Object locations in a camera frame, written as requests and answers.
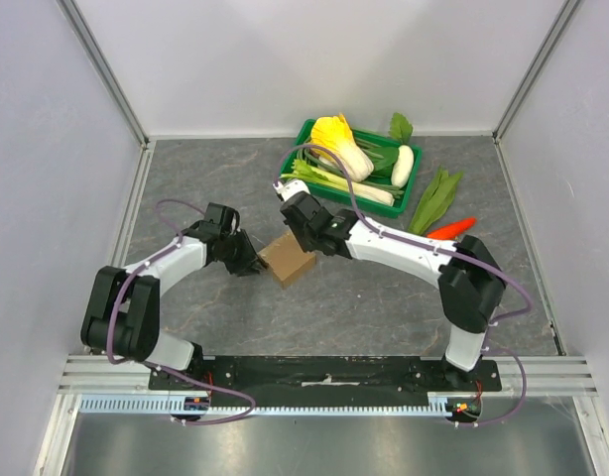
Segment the brown cardboard express box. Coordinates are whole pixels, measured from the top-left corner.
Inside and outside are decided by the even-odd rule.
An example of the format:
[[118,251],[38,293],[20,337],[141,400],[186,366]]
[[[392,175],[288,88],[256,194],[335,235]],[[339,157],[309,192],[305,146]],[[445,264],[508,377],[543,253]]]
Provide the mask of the brown cardboard express box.
[[263,248],[259,257],[283,290],[293,285],[316,264],[315,254],[305,252],[292,231],[286,231]]

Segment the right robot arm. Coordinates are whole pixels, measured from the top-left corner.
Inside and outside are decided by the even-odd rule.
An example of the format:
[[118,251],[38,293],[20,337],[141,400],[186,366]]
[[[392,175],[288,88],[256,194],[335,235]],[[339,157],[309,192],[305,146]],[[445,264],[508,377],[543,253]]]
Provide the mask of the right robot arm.
[[352,209],[333,214],[307,191],[285,189],[279,197],[285,223],[303,250],[381,264],[438,289],[450,324],[442,381],[460,391],[476,380],[490,319],[506,288],[479,239],[430,240],[362,218]]

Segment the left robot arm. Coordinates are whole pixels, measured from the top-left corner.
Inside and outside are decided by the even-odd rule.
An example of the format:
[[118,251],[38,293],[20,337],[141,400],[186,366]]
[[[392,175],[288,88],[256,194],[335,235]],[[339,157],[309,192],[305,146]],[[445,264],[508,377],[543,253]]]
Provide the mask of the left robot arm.
[[82,344],[104,351],[111,363],[171,369],[171,379],[184,390],[203,382],[202,348],[162,329],[161,298],[212,263],[236,277],[264,270],[236,209],[210,202],[199,214],[199,220],[176,230],[175,238],[149,257],[123,268],[101,268],[80,329]]

